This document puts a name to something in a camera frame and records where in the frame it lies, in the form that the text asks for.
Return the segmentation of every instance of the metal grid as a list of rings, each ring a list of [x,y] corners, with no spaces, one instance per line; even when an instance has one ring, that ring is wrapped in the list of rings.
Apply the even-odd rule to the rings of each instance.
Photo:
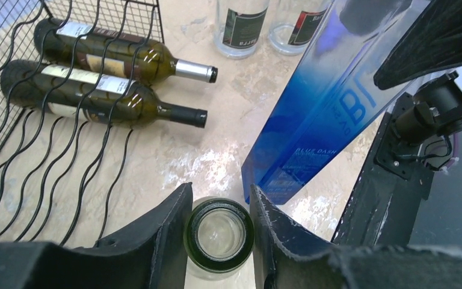
[[[0,71],[11,60],[39,61],[32,40],[38,21],[52,16],[93,24],[97,7],[98,27],[118,31],[126,9],[124,33],[146,36],[152,25],[151,38],[164,42],[158,0],[0,0]],[[21,108],[7,105],[0,89],[0,150],[22,113]]]

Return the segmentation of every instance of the bottle base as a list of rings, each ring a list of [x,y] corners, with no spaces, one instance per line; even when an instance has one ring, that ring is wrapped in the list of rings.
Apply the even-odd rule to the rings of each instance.
[[[289,39],[294,26],[290,24],[280,24],[274,28],[271,28],[268,33],[268,40],[271,46],[279,53],[288,56],[295,56],[302,54],[306,48],[305,45],[289,45],[284,39]]]
[[[236,49],[236,48],[231,48],[224,43],[222,43],[222,39],[224,37],[224,30],[220,31],[219,34],[214,37],[214,43],[217,47],[217,50],[225,57],[231,58],[231,59],[244,59],[247,58],[256,52],[257,49],[257,43],[250,47],[250,48],[245,48],[245,49]]]

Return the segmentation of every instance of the wire mesh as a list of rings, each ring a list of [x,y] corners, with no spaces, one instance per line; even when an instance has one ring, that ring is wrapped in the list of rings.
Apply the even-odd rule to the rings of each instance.
[[[145,38],[143,42],[140,43],[137,50],[135,51],[135,55],[137,54],[140,48],[144,47],[144,45],[147,43],[147,40],[150,37],[153,39],[159,40],[161,42],[164,42],[164,36],[163,36],[161,18],[160,18],[160,10],[159,10],[159,5],[158,5],[157,0],[141,0],[141,1],[129,1],[129,0],[123,0],[123,1],[119,1],[119,0],[91,0],[91,1],[84,1],[84,0],[71,0],[71,1],[66,1],[66,0],[51,0],[51,1],[18,0],[18,2],[13,2],[13,0],[0,0],[0,71],[11,60],[15,60],[15,59],[27,59],[27,60],[33,60],[39,63],[45,62],[43,53],[39,54],[34,48],[34,45],[33,45],[34,42],[32,39],[33,37],[32,31],[35,27],[35,24],[38,21],[44,18],[47,18],[47,17],[54,17],[54,18],[63,20],[60,23],[59,27],[57,28],[62,28],[68,21],[75,21],[75,22],[81,22],[81,23],[92,25],[92,29],[89,30],[88,34],[91,33],[95,29],[95,27],[118,31],[119,34],[116,35],[114,40],[117,39],[121,33],[128,33],[128,34],[143,36]],[[74,64],[74,61],[72,60],[72,66],[70,67],[70,71],[73,69],[73,64]],[[134,68],[135,68],[134,62],[132,62],[131,75],[133,75]],[[99,80],[101,77],[102,77],[102,69],[100,70],[100,73],[99,73]],[[57,87],[60,87],[64,82],[66,82],[67,79],[68,79],[68,76],[66,76],[66,78],[61,84],[57,85],[56,87],[53,87],[44,96],[43,109],[41,111],[41,117],[40,117],[40,120],[37,126],[30,125],[29,123],[26,125],[26,122],[30,116],[30,113],[28,113],[27,117],[23,119],[23,124],[21,126],[22,127],[22,138],[21,138],[20,144],[16,148],[15,153],[11,155],[11,157],[7,161],[0,164],[0,204],[1,204],[3,194],[4,194],[4,183],[6,180],[7,169],[10,163],[13,162],[13,160],[18,155],[28,150],[31,147],[31,145],[37,140],[40,134],[40,131],[42,130],[43,123],[44,123],[45,103],[49,97],[49,94],[53,90],[55,90]],[[130,86],[131,82],[132,80],[130,79],[128,82],[128,86]],[[80,110],[80,105],[82,103],[82,100],[88,97],[90,93],[94,89],[96,89],[97,85],[98,85],[98,81],[94,85],[91,91],[81,96],[81,101],[79,105],[77,106],[77,110]],[[126,91],[127,90],[125,90],[123,95],[115,101],[114,106],[116,105],[116,103],[118,103],[119,100],[121,100],[122,97],[124,97]],[[18,123],[18,121],[20,121],[20,114],[23,113],[23,109],[10,105],[9,95],[10,94],[8,94],[7,96],[4,96],[0,92],[0,149],[2,148],[7,137],[11,134],[14,126]],[[99,169],[100,163],[102,162],[103,152],[105,150],[106,144],[109,139],[109,131],[111,129],[110,120],[111,120],[113,109],[114,107],[112,107],[111,112],[109,113],[109,122],[108,122],[106,133],[104,134],[103,139],[102,139],[101,150],[98,156],[94,159],[94,161],[87,167],[84,173],[84,176],[82,178],[80,189],[79,189],[79,202],[77,204],[76,214],[75,216],[73,216],[72,224],[70,225],[68,232],[66,233],[63,240],[61,240],[60,242],[61,244],[66,243],[66,241],[70,238],[77,224],[77,221],[78,221],[78,216],[81,210],[81,201],[82,201],[84,191],[88,183],[95,176],[96,172]],[[22,199],[24,195],[24,188],[26,186],[28,178],[40,166],[45,164],[50,154],[50,151],[51,151],[54,127],[58,123],[58,121],[59,119],[56,120],[51,126],[49,148],[46,152],[46,155],[38,156],[38,160],[40,160],[39,165],[34,170],[32,170],[28,174],[28,176],[26,176],[24,180],[22,180],[23,183],[22,183],[22,189],[20,192],[20,201],[19,201],[18,207],[16,208],[14,216],[10,220],[8,225],[2,228],[2,230],[0,231],[0,236],[13,224],[13,222],[16,221],[17,216],[20,214]],[[62,177],[64,177],[64,175],[71,169],[73,165],[73,160],[76,158],[76,154],[77,154],[77,145],[78,145],[79,135],[84,125],[85,123],[79,126],[78,119],[75,119],[73,133],[72,133],[72,136],[68,144],[66,145],[66,147],[63,149],[63,151],[59,155],[55,156],[55,158],[48,163],[47,170],[44,172],[44,175],[43,175],[42,185],[40,189],[40,197],[39,197],[39,200],[37,201],[37,207],[31,219],[28,221],[26,228],[15,239],[15,241],[22,240],[24,235],[31,228],[32,224],[36,221],[36,218],[38,216],[38,211],[40,207],[43,205],[44,198],[46,198],[49,202],[48,206],[49,206],[49,212],[50,212],[50,208],[52,207],[52,196],[55,190],[55,186],[57,182]],[[32,139],[24,141],[23,136],[25,134],[26,127],[28,128],[28,130],[30,129],[32,131],[35,131],[35,134],[32,137]],[[123,156],[123,162],[122,162],[120,172],[125,163],[126,146],[128,144],[129,136],[130,134],[128,135],[126,142],[125,142],[125,153]],[[52,166],[61,157],[63,157],[66,153],[68,153],[69,149],[72,147],[74,140],[75,140],[75,151],[73,152],[72,162],[68,165],[66,170],[58,176],[51,190],[49,190],[49,188],[46,188],[45,186],[45,180],[49,174],[50,168],[52,168]],[[107,201],[105,204],[106,209],[108,208],[109,195],[111,194],[113,186],[116,183],[116,180],[119,179],[120,175],[121,174],[119,173],[116,176],[116,179],[113,182],[113,185],[110,186],[109,188],[109,191],[107,194]],[[40,228],[36,231],[36,233],[30,240],[34,240],[36,236],[38,236],[40,231],[47,224],[48,218],[49,218],[49,214],[47,213],[47,215],[44,217],[42,221],[42,225],[40,226]],[[104,219],[103,221],[102,233],[105,229],[105,222],[106,222],[106,219]]]

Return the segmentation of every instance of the white label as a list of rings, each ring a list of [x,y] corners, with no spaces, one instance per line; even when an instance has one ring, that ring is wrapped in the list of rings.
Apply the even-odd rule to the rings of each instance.
[[[77,38],[79,35],[88,33],[91,27],[91,25],[83,23],[67,22],[63,27],[57,29],[57,34]]]
[[[66,75],[68,75],[69,70],[70,69],[66,66],[60,66],[60,65],[53,64],[53,65],[49,65],[45,67],[42,71],[42,74],[65,78]],[[74,68],[72,70],[72,73],[70,74],[69,79],[80,81],[80,82],[85,82],[85,83],[90,83],[90,84],[95,84],[96,81],[98,80],[98,76],[99,74],[96,72],[90,72],[90,71]],[[126,78],[110,76],[110,75],[102,75],[102,78],[100,79],[100,82],[98,83],[96,89],[122,95],[126,90],[127,84],[128,84],[128,79]]]
[[[49,109],[51,110],[52,113],[58,115],[58,116],[64,116],[64,117],[70,117],[70,118],[75,118],[75,113],[77,112],[76,107],[71,107],[69,105],[63,105],[63,104],[54,104],[54,103],[48,103]],[[86,117],[84,114],[84,111],[82,109],[79,110],[79,120],[90,120]]]

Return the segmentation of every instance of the black label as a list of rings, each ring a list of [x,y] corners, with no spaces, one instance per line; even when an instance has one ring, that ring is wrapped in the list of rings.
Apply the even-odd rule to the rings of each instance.
[[[240,14],[229,9],[222,43],[238,49],[254,46],[261,33],[265,15],[266,9],[258,14]]]
[[[325,12],[317,12],[317,13],[310,13],[310,12],[305,12],[302,11],[300,13],[300,16],[298,17],[297,24],[295,25],[295,28],[293,29],[293,33],[291,34],[291,37],[289,38],[288,44],[289,45],[304,45],[307,44],[312,36],[314,35],[314,32],[316,31],[316,28],[318,27],[319,23],[323,19],[323,16],[325,16]]]

